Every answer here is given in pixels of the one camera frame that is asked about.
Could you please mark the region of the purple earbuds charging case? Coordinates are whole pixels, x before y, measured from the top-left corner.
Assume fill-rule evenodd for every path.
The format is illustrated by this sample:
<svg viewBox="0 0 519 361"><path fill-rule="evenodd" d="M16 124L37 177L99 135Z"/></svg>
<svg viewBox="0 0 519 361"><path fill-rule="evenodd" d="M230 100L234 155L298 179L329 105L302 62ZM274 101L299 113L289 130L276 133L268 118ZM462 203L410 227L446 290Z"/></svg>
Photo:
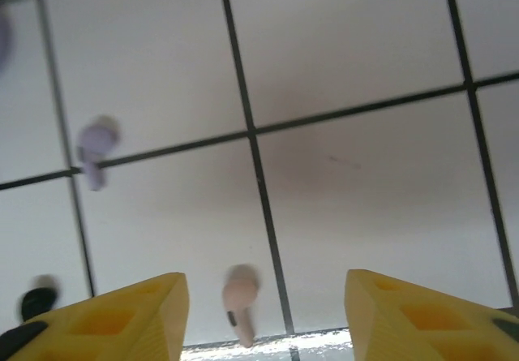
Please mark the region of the purple earbuds charging case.
<svg viewBox="0 0 519 361"><path fill-rule="evenodd" d="M0 72L6 66L11 51L11 18L4 6L0 6Z"/></svg>

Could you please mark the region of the black wireless earbud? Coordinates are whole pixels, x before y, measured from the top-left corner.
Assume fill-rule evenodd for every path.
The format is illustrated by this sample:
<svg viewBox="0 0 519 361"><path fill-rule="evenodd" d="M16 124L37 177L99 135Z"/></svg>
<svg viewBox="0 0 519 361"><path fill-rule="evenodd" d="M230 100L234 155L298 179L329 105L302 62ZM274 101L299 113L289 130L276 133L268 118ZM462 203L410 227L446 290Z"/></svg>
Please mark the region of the black wireless earbud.
<svg viewBox="0 0 519 361"><path fill-rule="evenodd" d="M52 311L60 296L60 286L55 276L42 274L34 277L29 289L19 299L19 319L23 323Z"/></svg>

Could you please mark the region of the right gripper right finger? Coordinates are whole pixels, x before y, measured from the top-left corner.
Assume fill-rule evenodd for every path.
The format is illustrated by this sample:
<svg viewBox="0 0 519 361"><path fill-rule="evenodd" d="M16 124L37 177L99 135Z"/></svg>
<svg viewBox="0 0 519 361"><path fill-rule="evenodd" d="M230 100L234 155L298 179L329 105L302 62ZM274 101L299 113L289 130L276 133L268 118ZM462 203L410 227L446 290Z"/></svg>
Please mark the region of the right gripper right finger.
<svg viewBox="0 0 519 361"><path fill-rule="evenodd" d="M519 318L365 269L345 280L354 361L519 361Z"/></svg>

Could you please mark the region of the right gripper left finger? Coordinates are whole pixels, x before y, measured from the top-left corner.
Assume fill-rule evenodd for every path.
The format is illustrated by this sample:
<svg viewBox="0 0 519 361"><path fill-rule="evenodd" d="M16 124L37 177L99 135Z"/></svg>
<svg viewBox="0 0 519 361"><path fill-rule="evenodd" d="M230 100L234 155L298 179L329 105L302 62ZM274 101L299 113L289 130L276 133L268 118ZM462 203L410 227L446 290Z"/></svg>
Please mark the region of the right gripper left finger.
<svg viewBox="0 0 519 361"><path fill-rule="evenodd" d="M35 316L0 335L0 361L180 361L189 292L166 273Z"/></svg>

